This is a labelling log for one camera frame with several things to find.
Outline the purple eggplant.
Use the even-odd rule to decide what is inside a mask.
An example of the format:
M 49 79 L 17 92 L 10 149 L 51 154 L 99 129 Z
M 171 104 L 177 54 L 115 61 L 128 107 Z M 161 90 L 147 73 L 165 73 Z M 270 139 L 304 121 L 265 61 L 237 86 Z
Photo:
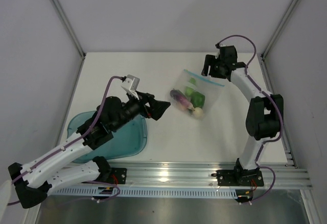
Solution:
M 187 99 L 187 97 L 178 89 L 172 89 L 170 91 L 170 97 L 176 102 L 181 109 L 188 109 L 193 111 L 195 108 L 193 104 Z

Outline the clear zip top bag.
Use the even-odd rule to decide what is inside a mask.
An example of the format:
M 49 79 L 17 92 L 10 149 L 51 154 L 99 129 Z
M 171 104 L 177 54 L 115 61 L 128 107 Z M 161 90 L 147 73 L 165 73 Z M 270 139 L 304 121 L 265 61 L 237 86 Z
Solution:
M 202 76 L 184 69 L 167 96 L 175 108 L 194 119 L 202 120 L 225 86 L 225 79 Z

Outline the green bell pepper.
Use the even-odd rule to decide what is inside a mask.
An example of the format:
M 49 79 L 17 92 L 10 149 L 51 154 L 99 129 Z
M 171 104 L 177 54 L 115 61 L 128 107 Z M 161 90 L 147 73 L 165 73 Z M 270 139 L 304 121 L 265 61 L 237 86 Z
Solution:
M 205 95 L 203 95 L 200 92 L 194 92 L 191 95 L 191 103 L 194 106 L 194 108 L 200 107 L 203 108 L 205 104 Z

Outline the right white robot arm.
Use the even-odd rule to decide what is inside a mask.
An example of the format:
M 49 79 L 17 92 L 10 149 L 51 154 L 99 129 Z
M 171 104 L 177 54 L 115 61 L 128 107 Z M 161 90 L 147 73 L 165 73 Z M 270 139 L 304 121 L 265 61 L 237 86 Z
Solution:
M 242 155 L 232 171 L 234 181 L 245 185 L 260 172 L 258 160 L 267 143 L 278 141 L 283 130 L 284 99 L 262 89 L 250 76 L 248 66 L 238 61 L 235 46 L 220 46 L 219 52 L 206 55 L 203 76 L 227 79 L 249 102 L 245 126 L 249 135 Z

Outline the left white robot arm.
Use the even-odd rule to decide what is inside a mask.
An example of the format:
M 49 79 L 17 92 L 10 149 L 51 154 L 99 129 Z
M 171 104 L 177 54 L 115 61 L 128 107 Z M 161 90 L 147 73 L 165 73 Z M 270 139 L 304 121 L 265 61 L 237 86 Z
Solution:
M 137 92 L 128 102 L 116 96 L 103 97 L 93 116 L 67 138 L 66 142 L 38 159 L 13 163 L 8 167 L 18 202 L 24 209 L 42 203 L 56 190 L 84 182 L 108 183 L 112 168 L 103 156 L 96 156 L 82 166 L 65 168 L 113 139 L 113 135 L 137 116 L 159 120 L 168 107 L 154 95 Z

